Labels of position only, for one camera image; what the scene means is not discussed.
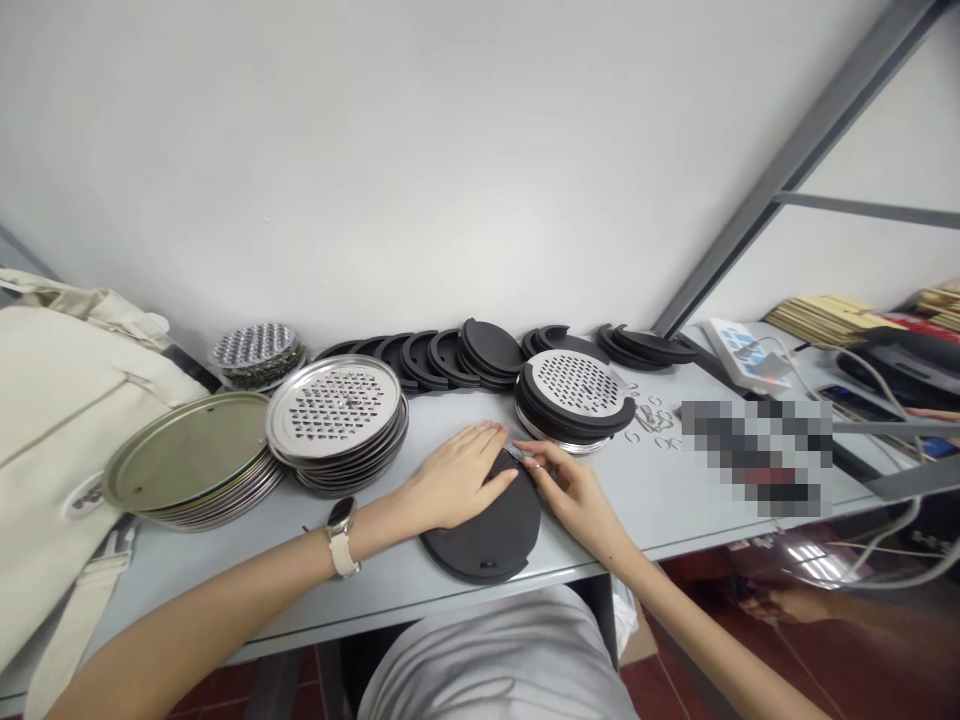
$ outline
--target red tile floor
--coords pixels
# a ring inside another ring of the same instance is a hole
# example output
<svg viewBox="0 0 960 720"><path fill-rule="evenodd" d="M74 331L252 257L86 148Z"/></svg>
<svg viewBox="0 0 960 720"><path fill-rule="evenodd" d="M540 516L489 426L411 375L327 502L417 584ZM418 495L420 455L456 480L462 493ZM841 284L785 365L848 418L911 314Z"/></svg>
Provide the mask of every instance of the red tile floor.
<svg viewBox="0 0 960 720"><path fill-rule="evenodd" d="M835 720L960 717L956 666L932 663L914 648L839 621L786 625L779 632L730 604L707 609L730 634ZM710 720L704 698L684 672L660 626L647 615L659 654L621 669L643 720ZM169 716L176 720L241 720L253 690L256 661L221 668L194 688ZM322 690L313 647L301 655L293 720L322 720Z"/></svg>

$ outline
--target stack of cardboard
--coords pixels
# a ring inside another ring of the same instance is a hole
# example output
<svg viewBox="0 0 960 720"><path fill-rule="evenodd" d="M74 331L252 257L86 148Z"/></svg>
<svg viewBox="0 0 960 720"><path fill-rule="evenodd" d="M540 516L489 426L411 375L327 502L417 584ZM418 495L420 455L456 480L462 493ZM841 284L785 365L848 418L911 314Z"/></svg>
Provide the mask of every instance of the stack of cardboard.
<svg viewBox="0 0 960 720"><path fill-rule="evenodd" d="M916 309L930 315L930 322L960 332L960 293L944 288L923 290Z"/></svg>
<svg viewBox="0 0 960 720"><path fill-rule="evenodd" d="M860 342L861 333L870 328L903 329L873 310L837 295L821 295L782 302L764 319L807 342L841 347Z"/></svg>

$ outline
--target power strip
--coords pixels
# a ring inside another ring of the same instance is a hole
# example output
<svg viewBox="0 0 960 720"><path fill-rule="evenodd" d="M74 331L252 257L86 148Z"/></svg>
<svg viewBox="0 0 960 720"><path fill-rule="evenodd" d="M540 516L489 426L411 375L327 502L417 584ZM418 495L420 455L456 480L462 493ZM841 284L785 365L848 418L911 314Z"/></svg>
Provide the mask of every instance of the power strip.
<svg viewBox="0 0 960 720"><path fill-rule="evenodd" d="M730 374L734 384L761 395L779 395L791 387L786 377L765 377L759 366L769 358L770 353L757 345L747 358L739 358L736 352L757 340L746 326L740 323L713 318L705 321L701 327L710 338L710 343ZM779 361L781 358L769 358ZM780 366L779 362L768 362L767 366Z"/></svg>

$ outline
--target smartwatch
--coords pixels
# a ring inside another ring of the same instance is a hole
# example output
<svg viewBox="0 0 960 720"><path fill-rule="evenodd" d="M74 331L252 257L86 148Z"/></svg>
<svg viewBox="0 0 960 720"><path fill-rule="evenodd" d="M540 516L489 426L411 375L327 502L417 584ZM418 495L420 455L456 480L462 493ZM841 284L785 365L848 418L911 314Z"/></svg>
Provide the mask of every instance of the smartwatch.
<svg viewBox="0 0 960 720"><path fill-rule="evenodd" d="M360 572L360 563L354 562L350 557L350 539L347 535L356 514L357 499L348 497L334 505L330 517L327 518L330 554L333 556L333 567L340 577L350 577Z"/></svg>

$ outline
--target phone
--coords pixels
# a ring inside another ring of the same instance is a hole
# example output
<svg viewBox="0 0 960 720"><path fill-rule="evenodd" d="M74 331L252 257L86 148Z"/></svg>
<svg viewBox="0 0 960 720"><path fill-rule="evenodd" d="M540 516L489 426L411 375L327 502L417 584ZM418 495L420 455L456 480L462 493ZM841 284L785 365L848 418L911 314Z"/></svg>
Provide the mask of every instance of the phone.
<svg viewBox="0 0 960 720"><path fill-rule="evenodd" d="M850 420L857 422L903 422L903 418L899 415L895 415L873 400L865 398L850 388L843 387L843 385L824 385L817 388L817 392L827 400L831 400L833 409ZM917 449L913 445L912 438L895 437L893 435L878 437L914 460L918 459ZM957 437L960 437L960 425L957 426ZM942 460L960 452L960 448L946 438L921 437L920 445L923 447L924 457L929 461Z"/></svg>

